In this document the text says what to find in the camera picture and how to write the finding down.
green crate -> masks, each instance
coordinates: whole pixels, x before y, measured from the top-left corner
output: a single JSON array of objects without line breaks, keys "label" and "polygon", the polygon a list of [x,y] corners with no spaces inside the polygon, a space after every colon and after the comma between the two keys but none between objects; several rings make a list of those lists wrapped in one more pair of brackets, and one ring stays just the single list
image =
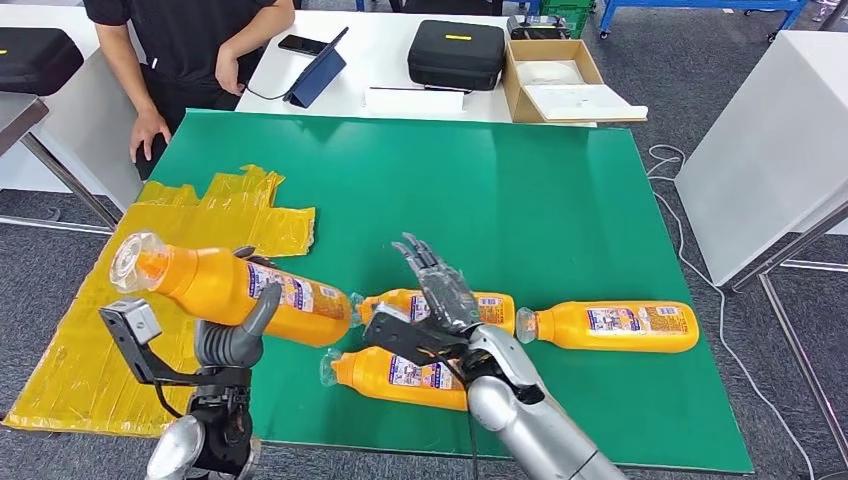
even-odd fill
[{"label": "green crate", "polygon": [[562,17],[565,25],[571,31],[571,38],[580,38],[580,34],[583,32],[583,26],[586,25],[586,19],[589,17],[589,9],[592,2],[589,0],[586,3],[586,6],[582,6],[574,3],[564,4],[557,0],[549,0],[542,2],[542,5],[539,7],[539,14]]}]

white cable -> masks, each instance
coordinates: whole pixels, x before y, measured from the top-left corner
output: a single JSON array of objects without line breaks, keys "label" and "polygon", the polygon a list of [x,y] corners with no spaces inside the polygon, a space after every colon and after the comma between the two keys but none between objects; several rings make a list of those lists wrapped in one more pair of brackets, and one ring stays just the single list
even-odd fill
[{"label": "white cable", "polygon": [[[657,148],[664,148],[664,149],[667,149],[667,150],[672,150],[675,153],[678,153],[680,156],[679,157],[669,157],[669,158],[660,157],[660,156],[658,156],[654,153],[654,149],[657,149]],[[648,149],[648,155],[650,155],[652,158],[654,158],[656,160],[660,160],[660,163],[654,165],[653,167],[651,167],[648,170],[648,180],[666,180],[666,181],[672,181],[673,182],[674,179],[672,179],[672,178],[650,176],[650,174],[651,174],[651,172],[656,170],[657,167],[659,167],[660,165],[666,164],[666,163],[678,163],[679,162],[679,163],[681,163],[681,165],[686,163],[686,154],[684,154],[679,148],[671,146],[671,145],[654,145],[653,147]],[[751,387],[754,389],[754,392],[757,394],[757,396],[760,397],[760,400],[762,400],[763,403],[768,405],[768,407],[771,409],[771,411],[774,412],[774,415],[780,421],[780,424],[783,426],[783,429],[786,430],[786,433],[789,435],[789,438],[792,439],[792,443],[795,444],[795,447],[797,447],[798,451],[801,452],[801,456],[804,457],[804,461],[807,463],[807,470],[809,471],[810,479],[815,480],[816,477],[815,477],[815,474],[813,473],[813,464],[812,464],[812,462],[810,462],[810,457],[807,456],[807,452],[804,450],[804,447],[802,447],[801,443],[798,442],[798,439],[795,438],[795,434],[792,433],[792,429],[789,428],[789,425],[787,425],[786,420],[783,419],[783,416],[780,415],[780,412],[777,410],[777,408],[774,406],[774,404],[771,403],[768,399],[766,399],[766,397],[762,394],[762,392],[760,392],[759,387],[757,387],[757,384],[756,384],[756,382],[754,382],[754,379],[753,379],[753,377],[751,377],[751,374],[748,373],[748,369],[745,368],[745,365],[742,363],[742,360],[739,359],[739,357],[736,355],[736,352],[734,352],[733,349],[730,348],[730,346],[727,344],[727,341],[724,339],[724,305],[726,303],[726,297],[724,295],[724,292],[722,292],[720,288],[716,287],[712,282],[710,282],[709,279],[703,273],[701,273],[697,268],[695,268],[694,265],[689,263],[689,260],[686,260],[683,257],[683,246],[684,246],[683,223],[680,221],[680,217],[678,217],[677,214],[674,213],[674,210],[671,209],[671,206],[668,204],[668,202],[665,200],[665,198],[663,198],[662,195],[660,195],[657,192],[653,192],[653,193],[654,193],[654,196],[657,197],[657,199],[659,199],[660,202],[662,202],[662,204],[665,206],[665,208],[668,210],[668,212],[671,214],[672,217],[674,217],[674,220],[677,222],[677,231],[680,235],[680,246],[677,248],[677,257],[680,258],[681,262],[685,263],[687,267],[692,269],[693,272],[695,272],[699,277],[701,277],[701,279],[704,282],[706,282],[706,284],[709,285],[710,288],[712,288],[713,290],[718,292],[719,296],[721,297],[721,304],[719,305],[719,317],[718,317],[718,338],[721,340],[722,346],[724,346],[724,349],[727,350],[727,353],[729,353],[730,356],[732,356],[733,359],[736,360],[737,365],[739,365],[739,368],[742,370],[742,373],[745,374],[745,378],[748,379],[748,383],[751,384]]]}]

table leg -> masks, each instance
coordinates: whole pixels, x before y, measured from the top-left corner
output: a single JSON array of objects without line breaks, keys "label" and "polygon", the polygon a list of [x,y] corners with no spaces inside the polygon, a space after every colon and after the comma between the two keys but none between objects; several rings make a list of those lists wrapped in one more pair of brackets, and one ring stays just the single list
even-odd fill
[{"label": "table leg", "polygon": [[72,232],[97,233],[100,235],[112,235],[114,230],[99,225],[85,225],[81,223],[55,222],[52,220],[39,220],[37,218],[12,217],[0,215],[0,224],[21,225],[24,227],[52,228],[54,230],[69,230]]},{"label": "table leg", "polygon": [[830,429],[830,433],[836,441],[836,446],[839,449],[840,456],[842,457],[842,463],[848,466],[848,441],[845,440],[845,433],[842,432],[842,427],[839,425],[839,421],[836,419],[836,414],[830,406],[830,400],[827,399],[821,383],[819,383],[819,379],[816,376],[816,372],[810,364],[810,359],[807,357],[804,347],[801,346],[801,341],[798,339],[798,335],[795,334],[795,329],[792,327],[792,323],[786,315],[786,310],[783,309],[783,304],[780,302],[780,298],[777,296],[777,292],[775,291],[771,280],[768,278],[768,273],[757,275],[757,278],[760,280],[760,284],[766,292],[769,303],[771,303],[771,308],[774,310],[775,315],[777,315],[777,320],[780,322],[780,327],[783,329],[783,334],[786,336],[786,342],[789,344],[789,348],[792,349],[792,354],[795,356],[798,368],[801,370],[801,374],[804,376],[807,386],[809,386],[810,390],[813,392],[816,404],[818,404],[819,409],[824,415],[827,426]]},{"label": "table leg", "polygon": [[795,7],[795,10],[790,10],[786,12],[786,17],[784,17],[783,22],[777,27],[779,30],[787,30],[789,27],[795,23],[795,20],[798,19],[798,16],[801,15],[801,10],[804,9],[804,5],[807,4],[807,0],[798,0],[798,6]]},{"label": "table leg", "polygon": [[44,146],[32,132],[27,133],[21,138],[21,143],[30,151],[33,155],[42,163],[48,170],[50,170],[53,175],[56,175],[62,183],[65,184],[66,187],[77,197],[80,198],[89,208],[91,208],[94,213],[97,214],[105,223],[106,226],[109,227],[110,231],[115,230],[115,226],[118,224],[118,219],[112,215],[109,210],[106,210],[106,207],[100,203],[94,195],[89,192],[79,180],[77,180],[74,175],[62,165],[59,160],[47,150],[47,147]]},{"label": "table leg", "polygon": [[750,273],[742,277],[741,280],[733,284],[733,290],[739,291],[740,288],[745,286],[745,284],[750,282],[754,277],[772,271],[775,267],[795,256],[795,254],[806,248],[807,245],[818,240],[822,235],[826,234],[833,227],[839,225],[846,219],[848,219],[848,201],[840,205],[839,208],[832,211],[828,216],[819,220],[818,223],[810,227],[809,230],[799,235],[795,240],[789,242],[789,245],[781,248],[780,251],[769,257],[766,261],[754,268]]},{"label": "table leg", "polygon": [[780,264],[781,267],[804,268],[807,270],[824,270],[827,272],[848,273],[848,265],[844,263],[810,262],[806,260],[787,260]]},{"label": "table leg", "polygon": [[824,22],[822,22],[819,27],[819,31],[829,32],[833,30],[836,22],[842,21],[842,17],[844,17],[846,13],[848,13],[848,0],[839,0],[839,4],[836,5],[836,8],[834,8],[833,11],[830,12],[830,15],[828,15]]}]

human hand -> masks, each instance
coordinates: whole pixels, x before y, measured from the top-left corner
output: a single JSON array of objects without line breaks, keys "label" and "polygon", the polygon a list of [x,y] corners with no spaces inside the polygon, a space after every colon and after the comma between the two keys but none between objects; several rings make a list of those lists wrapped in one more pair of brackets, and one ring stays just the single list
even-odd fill
[{"label": "human hand", "polygon": [[218,60],[215,63],[215,79],[221,88],[233,95],[240,97],[244,84],[238,83],[238,57],[221,45],[218,49]]},{"label": "human hand", "polygon": [[144,158],[149,162],[153,158],[153,137],[160,133],[165,137],[166,144],[171,143],[171,130],[155,108],[138,112],[130,134],[130,160],[135,163],[138,147],[143,145]]}]

cable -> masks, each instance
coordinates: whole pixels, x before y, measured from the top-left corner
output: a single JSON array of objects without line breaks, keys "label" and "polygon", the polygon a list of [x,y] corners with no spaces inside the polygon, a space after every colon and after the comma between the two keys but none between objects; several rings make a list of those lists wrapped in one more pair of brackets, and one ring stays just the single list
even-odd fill
[{"label": "cable", "polygon": [[159,403],[162,405],[162,408],[173,415],[174,418],[182,418],[183,414],[174,409],[174,407],[165,400],[165,393],[162,392],[162,382],[159,380],[153,380],[153,388],[156,390],[156,398],[159,399]]},{"label": "cable", "polygon": [[[454,376],[454,378],[456,378],[456,379],[459,381],[459,383],[461,383],[461,384],[462,384],[462,388],[464,388],[464,389],[465,389],[465,392],[466,392],[466,396],[465,396],[465,398],[466,398],[466,402],[467,402],[467,401],[468,401],[468,395],[467,395],[467,393],[468,393],[468,384],[467,384],[467,383],[465,383],[465,377],[463,377],[462,375],[460,375],[459,371],[458,371],[458,370],[457,370],[457,369],[456,369],[453,365],[451,365],[451,363],[450,363],[450,362],[448,362],[447,360],[445,360],[445,357],[443,357],[440,353],[435,353],[435,352],[430,352],[430,353],[431,353],[434,357],[436,357],[436,358],[437,358],[440,362],[442,362],[442,364],[444,364],[446,367],[448,367],[448,370],[450,370],[451,375],[453,375],[453,376]],[[477,478],[478,478],[478,472],[479,472],[479,469],[478,469],[478,467],[477,467],[477,438],[476,438],[476,437],[475,437],[475,435],[474,435],[474,422],[471,420],[471,408],[470,408],[470,407],[468,407],[468,405],[467,405],[467,404],[466,404],[466,413],[468,413],[468,437],[469,437],[469,440],[471,441],[471,471],[472,471],[472,478],[473,478],[474,480],[477,480]]]},{"label": "cable", "polygon": [[278,99],[286,96],[286,94],[283,93],[281,95],[277,95],[276,97],[266,97],[265,95],[262,95],[261,93],[256,93],[255,91],[251,90],[250,85],[247,85],[247,84],[245,84],[244,89],[247,90],[248,92],[256,95],[257,97],[261,98],[262,100],[278,100]]},{"label": "cable", "polygon": [[[657,149],[657,148],[664,148],[664,149],[667,149],[667,150],[672,150],[672,151],[678,153],[680,156],[679,157],[660,157],[660,156],[658,156],[657,154],[654,153],[654,149]],[[648,172],[647,172],[648,180],[666,180],[666,181],[672,181],[673,182],[674,179],[672,179],[672,178],[650,176],[650,174],[654,170],[656,170],[657,167],[664,165],[666,163],[680,163],[681,166],[686,164],[686,154],[683,153],[679,148],[671,146],[671,145],[662,145],[662,144],[654,145],[653,147],[648,149],[648,155],[650,155],[652,158],[654,158],[656,160],[660,160],[660,163],[654,165],[653,167],[651,167],[648,170]],[[739,359],[739,357],[736,355],[736,352],[734,352],[733,349],[730,348],[730,346],[727,344],[727,340],[724,339],[724,306],[725,306],[725,303],[726,303],[726,300],[727,300],[725,295],[724,295],[724,292],[721,291],[720,288],[716,287],[712,282],[710,282],[709,279],[707,279],[707,277],[703,273],[701,273],[697,268],[695,268],[694,265],[692,265],[689,262],[689,260],[686,260],[683,257],[683,246],[684,246],[683,223],[680,221],[680,217],[678,217],[677,214],[674,213],[674,210],[671,209],[671,205],[668,204],[668,202],[665,200],[665,198],[662,197],[662,195],[658,194],[657,192],[653,192],[653,194],[654,194],[655,197],[657,197],[657,199],[659,199],[660,202],[662,202],[662,204],[665,206],[665,208],[668,210],[668,212],[671,214],[671,216],[674,217],[674,221],[677,222],[677,231],[678,231],[678,234],[680,235],[680,246],[677,248],[677,257],[680,258],[681,262],[686,264],[687,267],[692,269],[693,272],[695,272],[699,277],[701,277],[701,279],[704,282],[706,282],[706,284],[709,285],[710,288],[712,288],[713,290],[718,292],[719,296],[721,297],[721,304],[719,305],[718,338],[721,340],[722,346],[724,346],[724,349],[727,350],[727,353],[729,353],[730,356],[732,356],[733,359],[736,360],[736,364],[739,365],[739,368],[742,370],[742,373],[745,374],[745,378],[748,379],[748,383],[751,384],[751,387],[754,389],[754,393],[756,393],[757,396],[760,397],[760,400],[762,400],[763,403],[768,405],[768,407],[771,409],[771,411],[774,412],[774,415],[780,421],[780,424],[783,426],[783,429],[786,430],[786,433],[789,435],[789,438],[792,439],[792,443],[795,444],[795,447],[797,447],[798,451],[801,452],[801,456],[804,457],[804,462],[807,463],[807,470],[809,471],[810,479],[815,480],[816,477],[815,477],[815,474],[813,473],[813,464],[812,464],[812,462],[810,462],[810,457],[807,456],[807,452],[804,450],[804,447],[802,447],[801,443],[798,442],[798,439],[795,438],[795,434],[792,433],[792,430],[789,428],[789,425],[786,423],[786,420],[783,419],[783,416],[780,415],[780,412],[777,410],[777,408],[774,406],[774,404],[771,403],[768,399],[766,399],[766,397],[762,394],[762,392],[760,392],[759,387],[757,387],[757,384],[756,384],[756,382],[754,382],[754,379],[753,379],[753,377],[751,377],[751,374],[748,372],[748,369],[745,368],[745,365],[742,363],[742,360]]]}]

